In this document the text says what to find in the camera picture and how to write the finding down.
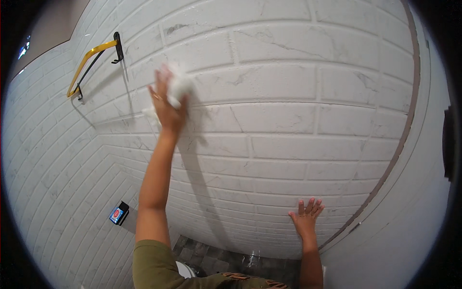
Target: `olive green t-shirt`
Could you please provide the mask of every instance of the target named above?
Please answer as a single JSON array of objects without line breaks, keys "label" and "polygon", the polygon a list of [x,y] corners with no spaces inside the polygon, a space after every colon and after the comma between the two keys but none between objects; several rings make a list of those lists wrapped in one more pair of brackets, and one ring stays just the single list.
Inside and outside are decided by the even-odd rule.
[{"label": "olive green t-shirt", "polygon": [[141,240],[133,252],[133,283],[136,289],[215,289],[225,280],[237,279],[243,289],[286,288],[273,280],[240,273],[221,273],[208,277],[185,279],[178,273],[170,248],[159,241]]}]

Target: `white cloth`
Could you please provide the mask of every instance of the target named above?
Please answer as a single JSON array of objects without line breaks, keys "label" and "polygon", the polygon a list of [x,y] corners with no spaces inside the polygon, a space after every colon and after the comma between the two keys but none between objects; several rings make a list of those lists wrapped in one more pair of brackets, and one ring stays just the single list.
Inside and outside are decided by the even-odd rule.
[{"label": "white cloth", "polygon": [[[173,76],[170,79],[167,101],[176,109],[180,108],[180,98],[185,94],[194,93],[194,83],[192,77],[183,72],[178,65],[169,64],[169,69]],[[154,105],[141,110],[143,114],[160,124]]]}]

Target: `small device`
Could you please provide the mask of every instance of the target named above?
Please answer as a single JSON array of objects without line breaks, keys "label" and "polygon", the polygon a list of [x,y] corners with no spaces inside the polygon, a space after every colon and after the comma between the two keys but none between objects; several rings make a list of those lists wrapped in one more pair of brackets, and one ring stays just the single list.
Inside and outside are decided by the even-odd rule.
[{"label": "small device", "polygon": [[114,224],[121,226],[128,215],[128,208],[127,204],[121,202],[118,207],[115,207],[114,210],[112,210],[109,220],[111,220]]}]

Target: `fingers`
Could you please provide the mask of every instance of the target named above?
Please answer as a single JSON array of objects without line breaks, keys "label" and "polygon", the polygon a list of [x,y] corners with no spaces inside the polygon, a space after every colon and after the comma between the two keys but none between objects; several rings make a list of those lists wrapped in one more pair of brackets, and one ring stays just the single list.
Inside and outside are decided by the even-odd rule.
[{"label": "fingers", "polygon": [[298,202],[298,215],[303,216],[305,215],[305,204],[303,204],[303,200]]},{"label": "fingers", "polygon": [[297,216],[295,215],[295,213],[289,212],[289,216],[292,218],[292,221],[295,223],[295,221],[297,220]]},{"label": "fingers", "polygon": [[156,79],[156,89],[157,95],[162,100],[167,100],[167,78],[164,73],[160,72],[159,70],[154,71],[155,79]]},{"label": "fingers", "polygon": [[152,101],[157,101],[161,100],[161,98],[157,95],[157,93],[154,91],[154,88],[151,85],[146,86],[147,90],[149,91],[149,94],[151,95]]},{"label": "fingers", "polygon": [[321,207],[319,207],[318,210],[316,210],[314,214],[315,218],[317,218],[322,213],[322,210],[324,210],[324,205],[322,205]]},{"label": "fingers", "polygon": [[170,79],[173,77],[173,73],[170,71],[168,65],[165,63],[162,63],[161,69],[165,77],[165,82],[169,83]]},{"label": "fingers", "polygon": [[314,199],[314,198],[311,198],[311,199],[308,201],[308,206],[306,206],[306,209],[305,209],[305,213],[306,213],[307,215],[310,214],[311,209],[313,208],[314,203],[315,203],[315,199]]},{"label": "fingers", "polygon": [[313,208],[311,209],[311,212],[310,212],[310,214],[311,214],[312,216],[315,215],[316,211],[317,211],[317,210],[319,209],[319,207],[321,206],[321,202],[322,202],[321,199],[319,199],[319,200],[316,201],[315,205],[313,206]]},{"label": "fingers", "polygon": [[180,115],[183,116],[183,115],[186,115],[186,111],[187,111],[187,108],[188,108],[188,101],[189,101],[189,95],[185,94],[183,95],[183,97],[181,98],[180,100]]}]

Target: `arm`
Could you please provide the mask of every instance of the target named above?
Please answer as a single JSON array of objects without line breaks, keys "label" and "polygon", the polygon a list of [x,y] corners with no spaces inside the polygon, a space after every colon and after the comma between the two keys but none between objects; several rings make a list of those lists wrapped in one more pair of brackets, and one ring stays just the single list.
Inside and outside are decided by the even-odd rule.
[{"label": "arm", "polygon": [[170,247],[165,206],[170,185],[173,152],[186,118],[186,98],[176,110],[167,101],[171,73],[156,70],[156,89],[148,86],[162,130],[141,185],[135,241],[157,240]]},{"label": "arm", "polygon": [[298,234],[302,237],[303,251],[300,268],[301,289],[322,289],[322,265],[316,242],[316,219],[324,209],[321,200],[311,198],[308,206],[304,207],[303,200],[298,203],[298,214],[289,212]]}]

